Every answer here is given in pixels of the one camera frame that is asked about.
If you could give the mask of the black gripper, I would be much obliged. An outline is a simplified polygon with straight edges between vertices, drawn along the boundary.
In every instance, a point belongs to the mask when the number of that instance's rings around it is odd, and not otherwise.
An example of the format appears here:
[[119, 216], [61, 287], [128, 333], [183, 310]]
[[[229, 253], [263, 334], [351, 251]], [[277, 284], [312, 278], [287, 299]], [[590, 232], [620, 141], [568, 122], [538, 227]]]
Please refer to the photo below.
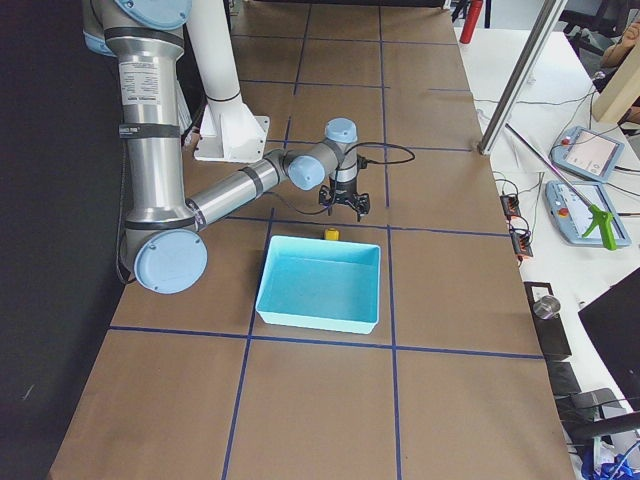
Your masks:
[[358, 222], [370, 212], [369, 195], [359, 194], [356, 182], [331, 182], [329, 186], [323, 185], [319, 190], [319, 203], [328, 215], [332, 214], [334, 204], [355, 208]]

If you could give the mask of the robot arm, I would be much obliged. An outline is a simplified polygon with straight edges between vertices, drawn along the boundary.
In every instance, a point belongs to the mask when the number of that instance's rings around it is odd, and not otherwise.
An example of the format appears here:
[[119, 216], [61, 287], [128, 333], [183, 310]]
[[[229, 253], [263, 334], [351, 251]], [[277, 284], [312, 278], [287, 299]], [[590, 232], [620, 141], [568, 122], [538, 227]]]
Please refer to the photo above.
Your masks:
[[[243, 101], [222, 2], [86, 1], [83, 20], [88, 48], [118, 62], [133, 207], [116, 257], [141, 286], [160, 294], [191, 287], [207, 265], [200, 232], [283, 182], [318, 189], [323, 211], [342, 204], [358, 216], [369, 212], [357, 190], [365, 162], [353, 121], [329, 121], [323, 139], [303, 152], [265, 150], [269, 119]], [[204, 89], [198, 159], [240, 164], [193, 196], [184, 191], [176, 70], [186, 49]]]

